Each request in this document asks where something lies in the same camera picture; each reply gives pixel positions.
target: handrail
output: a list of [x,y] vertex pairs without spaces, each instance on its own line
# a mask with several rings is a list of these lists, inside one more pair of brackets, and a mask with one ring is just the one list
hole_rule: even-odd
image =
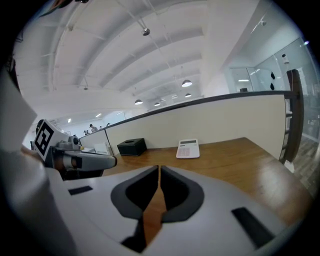
[[296,69],[292,69],[287,71],[286,74],[292,93],[292,96],[288,97],[290,100],[290,111],[292,113],[286,114],[286,118],[291,118],[291,121],[289,131],[285,131],[284,133],[284,135],[288,133],[288,140],[284,148],[283,158],[280,159],[280,162],[283,164],[286,160],[292,162],[295,159],[304,126],[304,97],[299,72]]

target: black tissue box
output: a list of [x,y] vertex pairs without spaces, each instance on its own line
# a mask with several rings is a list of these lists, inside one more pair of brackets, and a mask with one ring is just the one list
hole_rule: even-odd
[[140,156],[147,149],[144,138],[127,139],[117,147],[121,156]]

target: wooden tabletop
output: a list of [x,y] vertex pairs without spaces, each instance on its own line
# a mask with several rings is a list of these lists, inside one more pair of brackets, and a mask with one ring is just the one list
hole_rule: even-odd
[[[145,166],[172,166],[229,182],[271,209],[287,225],[302,219],[312,197],[298,179],[277,159],[247,138],[202,144],[200,157],[177,159],[177,147],[147,149],[140,156],[117,157],[117,166],[103,175],[127,172]],[[166,211],[159,186],[143,213],[147,244],[161,229]]]

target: white partition wall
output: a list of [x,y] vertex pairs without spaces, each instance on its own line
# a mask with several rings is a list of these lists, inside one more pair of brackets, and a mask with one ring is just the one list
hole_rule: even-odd
[[[146,147],[155,149],[177,147],[183,139],[207,144],[246,137],[279,159],[285,126],[284,96],[261,95],[177,108],[109,127],[106,132],[115,155],[117,145],[128,139],[144,138]],[[99,135],[94,136],[85,140],[98,143]]]
[[108,139],[105,130],[102,129],[80,138],[80,142],[86,148],[94,148],[95,144],[108,142]]

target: office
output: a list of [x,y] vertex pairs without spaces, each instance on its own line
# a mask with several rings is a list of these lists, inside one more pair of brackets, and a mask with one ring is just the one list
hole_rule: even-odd
[[[97,152],[104,144],[116,156],[117,166],[100,176],[157,165],[201,169],[290,226],[305,216],[318,188],[311,180],[317,166],[304,169],[319,142],[319,69],[309,46],[266,1],[71,2],[37,17],[15,44],[18,85],[36,114],[23,144],[30,145],[38,121],[46,119],[76,135],[84,149]],[[90,124],[103,129],[83,136]],[[137,138],[144,138],[145,153],[119,155],[119,144]],[[196,139],[199,158],[176,157],[185,139]],[[307,158],[299,150],[307,150]],[[230,178],[244,168],[252,171],[247,179]],[[281,193],[273,179],[281,180],[278,187],[298,189]],[[149,245],[157,234],[146,227]]]

